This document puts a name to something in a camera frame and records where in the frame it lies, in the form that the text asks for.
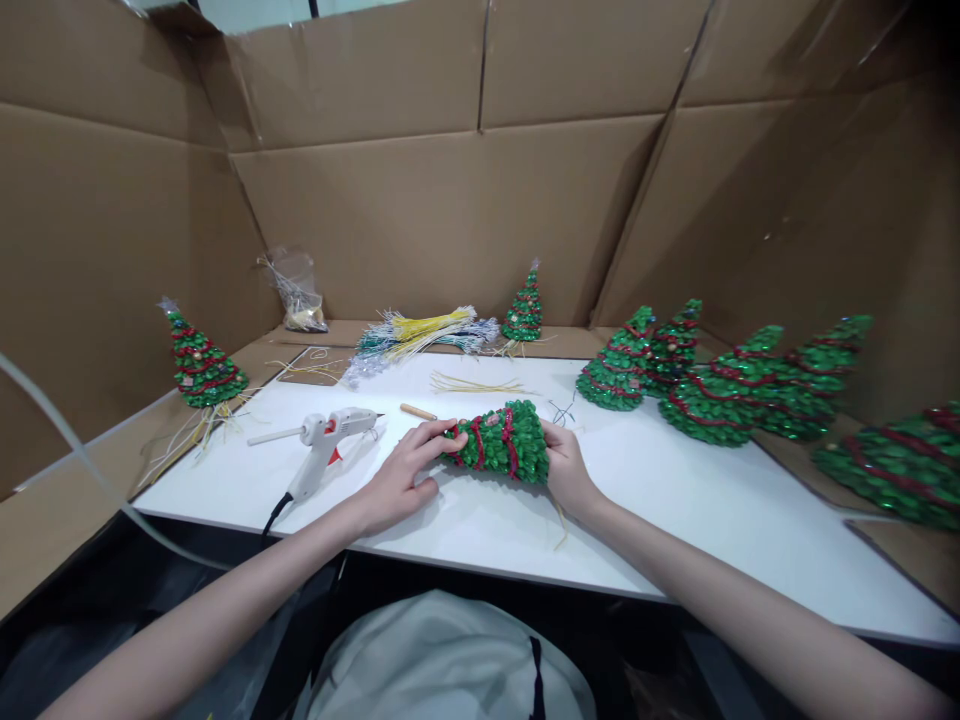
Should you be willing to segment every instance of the green christmas tree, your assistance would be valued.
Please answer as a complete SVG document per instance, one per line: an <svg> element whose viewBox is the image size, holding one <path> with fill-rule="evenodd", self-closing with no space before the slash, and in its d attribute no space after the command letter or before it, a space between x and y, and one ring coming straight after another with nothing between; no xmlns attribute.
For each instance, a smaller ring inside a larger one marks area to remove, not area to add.
<svg viewBox="0 0 960 720"><path fill-rule="evenodd" d="M644 305L610 338L577 378L577 390L607 410L633 410L643 401L643 382L650 360L653 311Z"/></svg>
<svg viewBox="0 0 960 720"><path fill-rule="evenodd" d="M766 405L760 427L791 440L816 440L837 414L837 395L853 371L867 330L869 315L843 318L830 332L785 353L777 381L758 395Z"/></svg>
<svg viewBox="0 0 960 720"><path fill-rule="evenodd" d="M665 398L693 365L702 307L699 300L688 300L682 311L654 331L644 382L647 395Z"/></svg>
<svg viewBox="0 0 960 720"><path fill-rule="evenodd" d="M530 342L540 337L540 285L537 283L537 268L540 261L534 260L527 275L527 282L517 293L507 319L500 326L505 338L517 342Z"/></svg>
<svg viewBox="0 0 960 720"><path fill-rule="evenodd" d="M864 428L813 453L841 485L908 520L960 530L960 402Z"/></svg>
<svg viewBox="0 0 960 720"><path fill-rule="evenodd" d="M769 325L733 352L688 372L661 401L660 414L692 438L727 447L745 444L762 411L750 396L776 379L770 351L782 334L783 328Z"/></svg>
<svg viewBox="0 0 960 720"><path fill-rule="evenodd" d="M174 377L187 405L207 407L235 397L249 380L223 350L183 319L175 302L164 298L160 307L170 321L173 359L180 368Z"/></svg>
<svg viewBox="0 0 960 720"><path fill-rule="evenodd" d="M456 438L460 433L467 433L469 440L459 453L440 456L447 462L508 475L518 482L546 484L547 442L537 407L529 400L511 400L500 410L461 420L445 436Z"/></svg>

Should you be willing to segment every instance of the plastic bag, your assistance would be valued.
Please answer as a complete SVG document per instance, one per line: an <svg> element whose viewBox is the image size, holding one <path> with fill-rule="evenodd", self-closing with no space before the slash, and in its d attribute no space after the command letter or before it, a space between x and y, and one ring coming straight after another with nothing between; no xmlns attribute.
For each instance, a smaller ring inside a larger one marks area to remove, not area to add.
<svg viewBox="0 0 960 720"><path fill-rule="evenodd" d="M278 247L257 262L270 271L268 282L280 293L287 313L283 324L294 332L327 332L323 297L313 277L313 258L299 247Z"/></svg>

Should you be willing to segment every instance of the white table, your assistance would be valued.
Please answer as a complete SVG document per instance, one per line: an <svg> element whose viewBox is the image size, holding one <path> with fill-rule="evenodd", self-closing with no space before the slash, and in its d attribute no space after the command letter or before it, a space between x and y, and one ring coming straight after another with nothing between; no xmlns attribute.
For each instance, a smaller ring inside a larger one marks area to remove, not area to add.
<svg viewBox="0 0 960 720"><path fill-rule="evenodd" d="M245 406L249 414L238 419L236 430L220 431L199 462L192 455L182 459L135 505L151 515L259 533L307 448L296 437L254 447L247 446L247 438L296 427L310 412L353 405L385 413L379 442L372 436L344 441L342 467L331 468L313 498L280 516L276 533L293 533L366 483L397 440L419 422L399 411L401 402L439 417L472 418L518 397L434 394L431 371L490 384L519 378L527 390L539 393L523 397L549 420L555 410L548 401L569 405L584 364L425 354L364 381L360 392L274 381ZM591 476L624 507L859 634L960 646L960 626L949 615L755 444L731 450L692 440L660 417L653 399L634 412L617 413L578 396L571 412L576 419L567 426L580 438ZM545 491L439 462L428 470L439 481L439 500L353 549L665 599L573 523L568 523L568 540L555 551L563 531Z"/></svg>

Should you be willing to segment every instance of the right hand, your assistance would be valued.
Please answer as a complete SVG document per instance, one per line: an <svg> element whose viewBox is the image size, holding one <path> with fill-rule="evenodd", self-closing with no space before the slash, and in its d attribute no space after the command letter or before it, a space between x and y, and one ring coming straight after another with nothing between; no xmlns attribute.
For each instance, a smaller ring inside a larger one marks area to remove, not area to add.
<svg viewBox="0 0 960 720"><path fill-rule="evenodd" d="M587 474L576 435L543 418L540 424L543 425L550 459L547 487L564 510L578 520L588 522L591 513L607 498Z"/></svg>

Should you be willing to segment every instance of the cardboard wall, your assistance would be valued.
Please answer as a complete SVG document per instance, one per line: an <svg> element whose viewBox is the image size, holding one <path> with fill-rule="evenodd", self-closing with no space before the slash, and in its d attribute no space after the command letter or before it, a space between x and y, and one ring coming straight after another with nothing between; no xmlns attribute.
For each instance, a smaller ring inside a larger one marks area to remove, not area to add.
<svg viewBox="0 0 960 720"><path fill-rule="evenodd" d="M544 321L585 325L706 6L410 0L196 57L265 241L311 252L331 317L502 316L539 256Z"/></svg>
<svg viewBox="0 0 960 720"><path fill-rule="evenodd" d="M0 5L3 352L84 440L174 387L180 300L228 352L280 318L189 55L110 0ZM0 492L66 453L0 377Z"/></svg>
<svg viewBox="0 0 960 720"><path fill-rule="evenodd" d="M879 423L960 397L956 115L944 75L911 75L928 26L831 7L714 6L593 322L696 296L723 340L774 323L789 346L872 314L845 401Z"/></svg>

